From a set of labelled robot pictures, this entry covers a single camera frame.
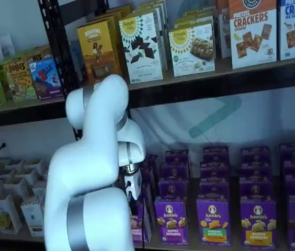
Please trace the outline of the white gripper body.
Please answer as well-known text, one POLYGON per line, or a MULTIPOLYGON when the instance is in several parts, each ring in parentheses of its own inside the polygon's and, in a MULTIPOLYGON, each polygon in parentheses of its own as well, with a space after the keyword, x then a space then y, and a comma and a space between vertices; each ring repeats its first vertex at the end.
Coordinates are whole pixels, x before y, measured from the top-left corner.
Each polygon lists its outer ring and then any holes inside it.
POLYGON ((134 173, 124 176, 125 190, 127 198, 137 200, 141 194, 142 175, 141 173, 134 173))

